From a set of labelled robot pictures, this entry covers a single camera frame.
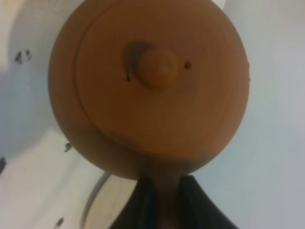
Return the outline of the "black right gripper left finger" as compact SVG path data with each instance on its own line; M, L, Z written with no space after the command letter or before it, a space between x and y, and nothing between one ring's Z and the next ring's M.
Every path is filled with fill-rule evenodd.
M157 196L152 181L138 180L127 204L111 224L111 229L155 229L157 227Z

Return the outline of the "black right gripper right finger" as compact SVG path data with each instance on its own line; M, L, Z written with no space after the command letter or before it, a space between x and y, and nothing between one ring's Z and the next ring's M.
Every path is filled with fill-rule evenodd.
M209 199L194 176L183 176L179 183L179 219L182 229L237 228Z

